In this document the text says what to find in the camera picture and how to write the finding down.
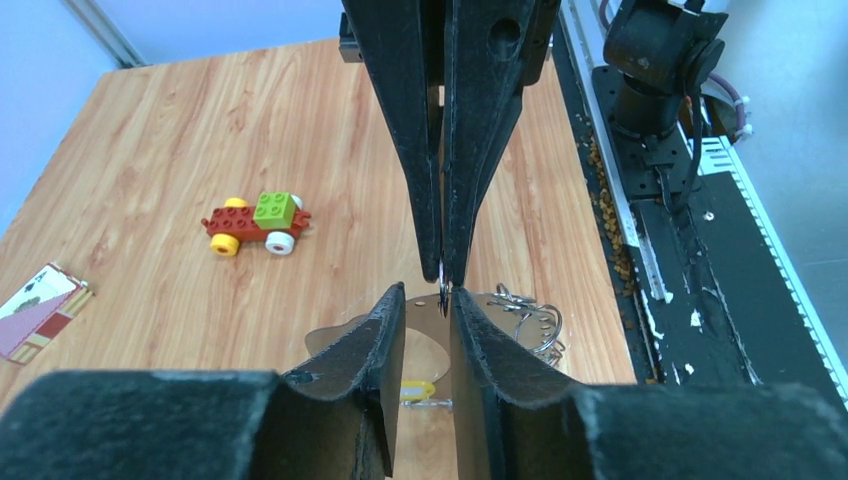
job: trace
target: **red lego brick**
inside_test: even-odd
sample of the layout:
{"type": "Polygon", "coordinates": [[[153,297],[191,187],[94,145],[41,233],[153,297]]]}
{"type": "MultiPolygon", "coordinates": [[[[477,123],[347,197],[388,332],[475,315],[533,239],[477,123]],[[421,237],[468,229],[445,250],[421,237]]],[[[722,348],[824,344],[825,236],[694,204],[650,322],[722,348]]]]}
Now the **red lego brick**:
{"type": "Polygon", "coordinates": [[[217,233],[226,233],[240,242],[264,242],[268,234],[275,231],[286,232],[297,240],[301,232],[309,227],[309,219],[312,218],[311,213],[298,208],[295,210],[291,228],[262,230],[253,221],[254,210],[256,207],[216,208],[212,211],[212,218],[204,218],[200,223],[206,227],[206,234],[210,237],[217,233]]]}
{"type": "Polygon", "coordinates": [[[264,242],[270,230],[262,230],[253,221],[255,209],[256,207],[216,208],[212,211],[212,218],[204,218],[200,223],[206,227],[206,233],[210,237],[217,233],[226,233],[240,242],[264,242]]]}

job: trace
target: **yellow key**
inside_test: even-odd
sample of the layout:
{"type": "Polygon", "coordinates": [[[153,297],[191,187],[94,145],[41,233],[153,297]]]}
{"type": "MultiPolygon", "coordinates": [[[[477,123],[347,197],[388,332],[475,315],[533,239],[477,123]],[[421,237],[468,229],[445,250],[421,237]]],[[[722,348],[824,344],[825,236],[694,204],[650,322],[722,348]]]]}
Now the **yellow key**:
{"type": "Polygon", "coordinates": [[[430,382],[409,381],[400,382],[401,402],[423,402],[436,393],[436,387],[430,382]]]}

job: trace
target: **toy car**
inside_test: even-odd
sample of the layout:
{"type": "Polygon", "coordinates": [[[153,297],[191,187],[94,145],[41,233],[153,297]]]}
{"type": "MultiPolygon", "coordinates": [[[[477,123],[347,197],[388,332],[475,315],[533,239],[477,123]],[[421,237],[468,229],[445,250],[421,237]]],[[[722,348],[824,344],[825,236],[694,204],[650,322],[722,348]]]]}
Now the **toy car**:
{"type": "Polygon", "coordinates": [[[232,257],[244,242],[265,242],[274,255],[288,255],[311,217],[296,195],[272,192],[260,195],[255,207],[241,198],[229,198],[200,223],[212,237],[209,248],[218,255],[232,257]]]}

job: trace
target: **yellow lego wheel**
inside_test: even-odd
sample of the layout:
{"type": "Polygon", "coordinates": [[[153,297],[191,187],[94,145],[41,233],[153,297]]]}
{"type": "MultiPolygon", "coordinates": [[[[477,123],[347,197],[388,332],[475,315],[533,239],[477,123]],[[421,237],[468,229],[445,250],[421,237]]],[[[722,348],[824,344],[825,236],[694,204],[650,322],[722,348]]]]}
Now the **yellow lego wheel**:
{"type": "Polygon", "coordinates": [[[245,200],[243,198],[238,198],[238,197],[228,198],[227,201],[224,202],[224,206],[225,207],[235,207],[235,208],[246,207],[247,206],[247,200],[245,200]]]}
{"type": "Polygon", "coordinates": [[[232,235],[216,233],[209,242],[209,248],[222,257],[232,257],[238,253],[239,243],[238,239],[232,235]]]}

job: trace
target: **wooden table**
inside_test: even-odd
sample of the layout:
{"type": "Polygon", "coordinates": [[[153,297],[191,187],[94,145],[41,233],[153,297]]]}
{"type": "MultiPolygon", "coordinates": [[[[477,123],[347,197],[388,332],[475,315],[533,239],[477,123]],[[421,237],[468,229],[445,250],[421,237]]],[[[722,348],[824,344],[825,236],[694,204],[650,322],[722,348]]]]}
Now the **wooden table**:
{"type": "MultiPolygon", "coordinates": [[[[103,76],[0,243],[0,297],[55,260],[97,296],[26,367],[0,364],[0,404],[57,368],[277,369],[304,336],[423,282],[400,163],[364,66],[337,41],[103,76]],[[231,196],[304,199],[286,257],[213,255],[201,225],[231,196]]],[[[553,64],[480,212],[467,286],[559,306],[563,369],[634,375],[553,64]]],[[[456,478],[444,410],[401,409],[396,478],[456,478]]]]}

